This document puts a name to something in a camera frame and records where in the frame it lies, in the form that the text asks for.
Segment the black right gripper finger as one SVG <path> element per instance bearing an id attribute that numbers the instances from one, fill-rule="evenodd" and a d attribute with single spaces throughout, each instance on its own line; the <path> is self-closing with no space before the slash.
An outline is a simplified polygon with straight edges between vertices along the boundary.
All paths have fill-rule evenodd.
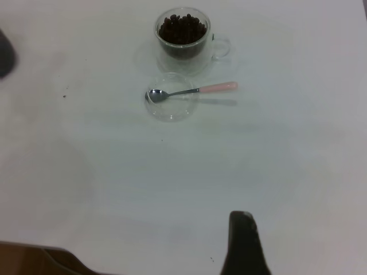
<path id="1" fill-rule="evenodd" d="M 270 275 L 251 213 L 232 211 L 229 215 L 228 250 L 221 274 Z"/>

